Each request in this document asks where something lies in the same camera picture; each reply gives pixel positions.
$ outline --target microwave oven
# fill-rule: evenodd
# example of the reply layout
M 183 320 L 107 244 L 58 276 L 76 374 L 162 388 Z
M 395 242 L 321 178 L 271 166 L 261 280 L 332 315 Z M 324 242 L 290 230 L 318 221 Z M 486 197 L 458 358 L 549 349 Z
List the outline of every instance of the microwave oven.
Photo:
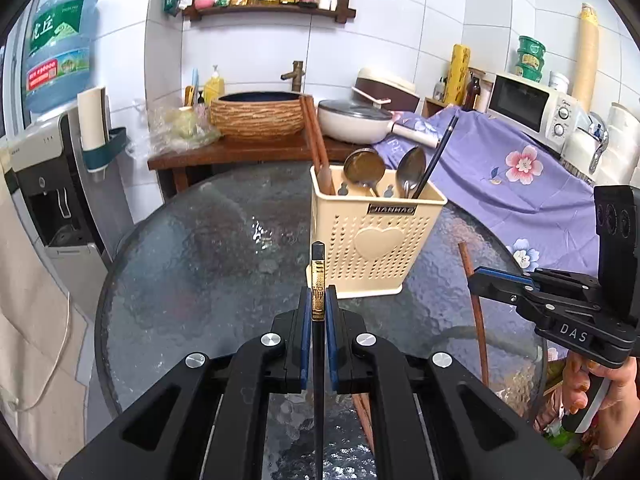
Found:
M 584 119 L 579 102 L 570 95 L 520 76 L 499 73 L 486 111 L 515 126 L 556 153 Z

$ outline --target yellow paper tube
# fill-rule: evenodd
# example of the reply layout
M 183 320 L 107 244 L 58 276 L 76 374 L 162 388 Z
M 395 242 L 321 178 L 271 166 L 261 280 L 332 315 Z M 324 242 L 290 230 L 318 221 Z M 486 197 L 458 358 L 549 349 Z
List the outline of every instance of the yellow paper tube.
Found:
M 469 70 L 471 49 L 468 46 L 455 44 L 451 56 L 451 66 L 444 92 L 444 104 L 462 106 L 465 98 L 466 74 Z
M 590 4 L 582 4 L 573 97 L 578 99 L 586 112 L 591 110 L 593 88 L 596 84 L 599 44 L 600 31 L 596 11 Z

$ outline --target silver screw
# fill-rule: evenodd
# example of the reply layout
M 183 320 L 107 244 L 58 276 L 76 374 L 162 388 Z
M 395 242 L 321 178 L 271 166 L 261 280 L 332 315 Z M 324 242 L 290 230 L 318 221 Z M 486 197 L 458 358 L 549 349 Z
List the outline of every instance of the silver screw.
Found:
M 273 332 L 269 332 L 260 338 L 260 342 L 265 346 L 276 346 L 280 344 L 280 341 L 282 341 L 282 338 Z
M 187 355 L 187 358 L 184 360 L 184 363 L 189 368 L 200 368 L 204 364 L 204 361 L 206 361 L 206 357 L 204 357 L 204 355 L 195 353 L 195 354 Z
M 451 356 L 446 352 L 438 352 L 437 354 L 434 354 L 431 360 L 433 361 L 433 364 L 440 368 L 446 368 L 453 362 Z
M 356 337 L 356 343 L 361 346 L 373 346 L 376 343 L 376 336 L 374 336 L 373 334 L 368 334 L 366 332 L 363 334 L 358 334 L 358 336 Z

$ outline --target beige plastic basket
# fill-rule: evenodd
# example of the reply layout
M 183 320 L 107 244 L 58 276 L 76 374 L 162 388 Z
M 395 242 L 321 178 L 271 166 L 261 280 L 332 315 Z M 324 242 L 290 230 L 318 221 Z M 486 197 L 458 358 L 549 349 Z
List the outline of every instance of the beige plastic basket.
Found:
M 398 198 L 396 172 L 386 170 L 377 198 L 370 190 L 350 184 L 342 166 L 331 166 L 336 190 L 346 196 L 320 193 L 311 168 L 311 242 L 325 244 L 325 280 L 335 285 L 338 298 L 398 294 L 402 282 L 447 203 L 431 183 L 417 200 Z M 394 196 L 382 195 L 392 186 Z M 307 283 L 310 269 L 307 267 Z

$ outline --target red label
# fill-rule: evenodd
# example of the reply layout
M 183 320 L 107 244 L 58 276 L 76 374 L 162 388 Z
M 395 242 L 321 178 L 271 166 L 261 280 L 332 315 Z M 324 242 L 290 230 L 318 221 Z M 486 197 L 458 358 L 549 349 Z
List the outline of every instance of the red label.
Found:
M 32 91 L 38 86 L 44 85 L 47 81 L 55 79 L 58 75 L 58 60 L 51 59 L 36 68 L 33 68 L 27 74 L 27 92 Z

